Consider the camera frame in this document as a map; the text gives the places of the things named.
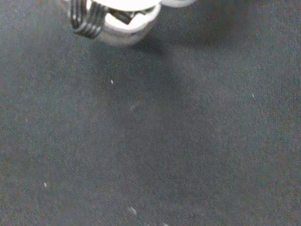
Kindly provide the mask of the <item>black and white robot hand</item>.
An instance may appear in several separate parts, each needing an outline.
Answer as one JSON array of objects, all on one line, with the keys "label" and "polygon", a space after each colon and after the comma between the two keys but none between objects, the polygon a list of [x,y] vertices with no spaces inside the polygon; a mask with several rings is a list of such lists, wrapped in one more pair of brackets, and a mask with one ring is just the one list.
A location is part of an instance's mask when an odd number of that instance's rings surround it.
[{"label": "black and white robot hand", "polygon": [[183,8],[192,0],[68,0],[75,34],[113,46],[131,46],[153,27],[162,6]]}]

